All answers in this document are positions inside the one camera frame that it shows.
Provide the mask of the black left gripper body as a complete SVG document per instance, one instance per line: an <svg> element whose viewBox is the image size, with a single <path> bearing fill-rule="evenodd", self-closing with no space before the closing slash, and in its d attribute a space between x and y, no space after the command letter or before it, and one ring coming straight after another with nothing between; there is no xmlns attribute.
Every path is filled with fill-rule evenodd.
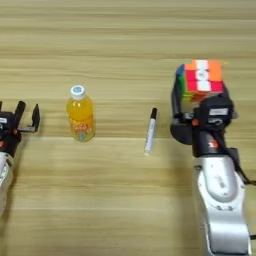
<svg viewBox="0 0 256 256"><path fill-rule="evenodd" d="M9 129L0 127L0 152L7 153L11 157L15 156L18 144L22 139L22 132L32 133L32 127Z"/></svg>

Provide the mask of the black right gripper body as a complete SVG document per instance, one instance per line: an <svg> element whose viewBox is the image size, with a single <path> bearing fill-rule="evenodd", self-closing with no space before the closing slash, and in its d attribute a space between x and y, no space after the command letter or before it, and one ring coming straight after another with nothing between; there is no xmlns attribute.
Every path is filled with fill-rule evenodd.
<svg viewBox="0 0 256 256"><path fill-rule="evenodd" d="M193 155L196 158L224 155L238 159L238 149L226 144L225 128L222 119L207 120L196 113L191 121Z"/></svg>

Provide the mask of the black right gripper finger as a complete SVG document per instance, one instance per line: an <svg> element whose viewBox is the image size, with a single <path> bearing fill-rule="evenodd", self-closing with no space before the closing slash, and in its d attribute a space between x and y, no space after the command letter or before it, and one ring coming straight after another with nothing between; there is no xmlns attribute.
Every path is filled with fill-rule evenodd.
<svg viewBox="0 0 256 256"><path fill-rule="evenodd" d="M190 123L193 118L194 104L192 95L186 89L185 65L181 64L176 72L171 92L172 115L179 123Z"/></svg>
<svg viewBox="0 0 256 256"><path fill-rule="evenodd" d="M222 93L222 96L231 99L230 94L229 94L229 90L228 90L227 86L225 85L225 83L223 83L223 93Z"/></svg>

